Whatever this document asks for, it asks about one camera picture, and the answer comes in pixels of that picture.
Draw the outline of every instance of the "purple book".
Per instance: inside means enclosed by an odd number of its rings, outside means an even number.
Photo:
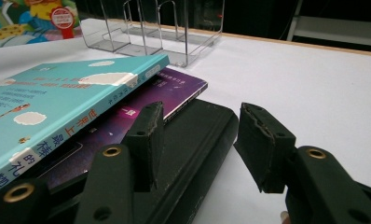
[[[200,78],[164,68],[92,122],[84,132],[71,138],[57,155],[42,161],[40,178],[46,180],[51,189],[86,173],[96,151],[105,145],[120,143],[145,105],[161,101],[164,122],[167,122],[207,87],[208,83]]]

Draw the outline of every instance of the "stack of books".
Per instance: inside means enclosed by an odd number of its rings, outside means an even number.
[[[166,186],[150,199],[135,194],[141,206],[155,202],[136,223],[192,220],[236,136],[237,118],[222,106],[190,103],[208,83],[168,64],[166,55],[44,63],[0,81],[0,190],[32,177],[55,191],[88,175],[95,153],[121,143],[141,109],[161,101],[168,132],[158,182]],[[192,186],[198,178],[206,178],[204,188]]]

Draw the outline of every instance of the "red sticker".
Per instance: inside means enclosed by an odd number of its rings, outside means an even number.
[[[69,9],[65,7],[54,8],[49,16],[51,17],[52,24],[62,31],[63,39],[75,37],[73,34],[75,17]]]

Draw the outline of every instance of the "white cloud illustration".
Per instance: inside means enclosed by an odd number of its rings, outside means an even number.
[[[104,62],[98,62],[98,63],[91,63],[89,65],[89,67],[98,67],[98,66],[108,66],[108,65],[112,65],[113,61],[104,61]]]
[[[37,112],[26,112],[14,118],[14,121],[22,125],[36,125],[43,122],[46,115]]]
[[[79,84],[97,84],[97,85],[127,85],[134,87],[137,84],[137,75],[132,73],[103,73],[95,74],[81,78]]]

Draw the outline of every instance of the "book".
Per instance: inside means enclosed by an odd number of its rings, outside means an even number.
[[[99,148],[121,142],[145,105],[161,101],[166,123],[207,88],[205,80],[166,67],[22,178],[43,173],[51,189],[82,175]]]
[[[0,1],[0,48],[81,36],[73,0]]]
[[[43,63],[0,81],[0,188],[168,64],[167,55]]]

